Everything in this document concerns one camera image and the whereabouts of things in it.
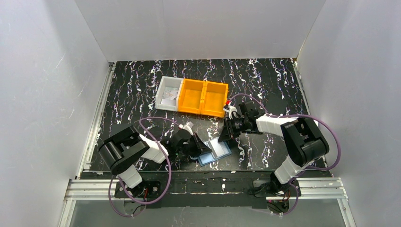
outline floor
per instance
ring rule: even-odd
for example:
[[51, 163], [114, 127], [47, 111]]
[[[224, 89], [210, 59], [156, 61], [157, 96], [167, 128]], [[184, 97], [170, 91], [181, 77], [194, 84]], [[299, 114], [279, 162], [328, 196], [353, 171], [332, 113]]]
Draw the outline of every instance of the floor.
[[[119, 61], [116, 63], [103, 119], [91, 161], [91, 171], [108, 171], [97, 152], [116, 124], [132, 123], [143, 131], [138, 119], [161, 116], [185, 124], [194, 123], [193, 130], [203, 141], [218, 137], [223, 127], [220, 118], [155, 109], [154, 96], [162, 76], [207, 80], [228, 84], [228, 97], [246, 93], [261, 100], [272, 114], [306, 114], [306, 105], [297, 82], [291, 59], [222, 59], [171, 61]], [[237, 98], [240, 103], [245, 98]], [[171, 137], [174, 127], [163, 121], [145, 126], [159, 138]], [[171, 154], [175, 171], [275, 170], [288, 155], [282, 138], [264, 134], [243, 133], [232, 155], [206, 166]], [[140, 159], [138, 170], [166, 170], [166, 164]]]

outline blue and white object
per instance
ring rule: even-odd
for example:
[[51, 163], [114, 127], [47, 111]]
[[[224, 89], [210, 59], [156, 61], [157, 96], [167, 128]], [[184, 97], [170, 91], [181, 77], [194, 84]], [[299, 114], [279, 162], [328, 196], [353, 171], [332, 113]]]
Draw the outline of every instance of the blue and white object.
[[198, 157], [198, 162], [201, 166], [207, 165], [221, 158], [231, 155], [231, 150], [226, 142], [218, 142], [218, 137], [205, 142], [212, 152], [203, 154]]

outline marble tabletop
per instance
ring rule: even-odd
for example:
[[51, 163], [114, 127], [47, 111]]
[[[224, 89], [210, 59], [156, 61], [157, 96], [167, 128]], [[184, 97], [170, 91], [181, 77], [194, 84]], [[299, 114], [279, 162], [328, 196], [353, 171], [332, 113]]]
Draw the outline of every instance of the marble tabletop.
[[[203, 141], [218, 137], [223, 119], [190, 113], [155, 109], [155, 95], [162, 76], [207, 80], [228, 84], [228, 97], [246, 93], [261, 101], [271, 114], [306, 114], [306, 105], [297, 82], [291, 59], [220, 59], [119, 61], [116, 63], [110, 91], [100, 125], [91, 171], [108, 171], [97, 149], [110, 137], [113, 125], [132, 123], [140, 132], [138, 120], [159, 116], [185, 124], [191, 121], [193, 130]], [[235, 103], [249, 100], [237, 97]], [[163, 120], [144, 121], [157, 139], [172, 136], [174, 127]], [[232, 154], [206, 166], [178, 154], [171, 153], [175, 171], [236, 171], [274, 170], [288, 155], [284, 140], [272, 134], [243, 133], [230, 143]], [[166, 162], [157, 164], [140, 159], [138, 170], [165, 171]]]

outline gray floor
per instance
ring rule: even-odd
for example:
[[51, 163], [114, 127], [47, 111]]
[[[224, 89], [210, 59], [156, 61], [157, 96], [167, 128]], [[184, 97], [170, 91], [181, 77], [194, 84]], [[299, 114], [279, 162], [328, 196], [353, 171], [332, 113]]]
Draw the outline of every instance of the gray floor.
[[[122, 211], [122, 201], [114, 203]], [[299, 200], [296, 209], [284, 217], [247, 207], [176, 207], [148, 209], [135, 218], [124, 218], [113, 212], [109, 201], [77, 201], [71, 226], [343, 227], [345, 224], [337, 200], [327, 199]]]

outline black marble table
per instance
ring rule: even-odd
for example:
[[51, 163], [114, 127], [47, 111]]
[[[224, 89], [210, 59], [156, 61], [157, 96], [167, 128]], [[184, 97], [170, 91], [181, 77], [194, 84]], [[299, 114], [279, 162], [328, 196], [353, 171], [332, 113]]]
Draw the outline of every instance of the black marble table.
[[[155, 109], [155, 95], [162, 76], [227, 83], [229, 98], [238, 93], [252, 95], [272, 114], [307, 113], [291, 59], [119, 61], [116, 64], [92, 156], [91, 171], [108, 171], [97, 149], [103, 140], [110, 137], [115, 124], [132, 123], [139, 131], [143, 131], [138, 119], [159, 116], [182, 124], [191, 121], [194, 124], [193, 130], [203, 141], [219, 136], [223, 127], [221, 118]], [[249, 99], [237, 97], [235, 103], [246, 100]], [[146, 120], [144, 123], [158, 139], [171, 137], [174, 130], [177, 130], [177, 127], [163, 120]], [[283, 139], [271, 134], [243, 133], [232, 147], [232, 155], [206, 166], [200, 166], [187, 157], [171, 153], [172, 169], [274, 170], [288, 155]], [[323, 161], [318, 161], [317, 166], [323, 167]], [[143, 171], [165, 171], [166, 162], [157, 164], [141, 158], [136, 167]]]

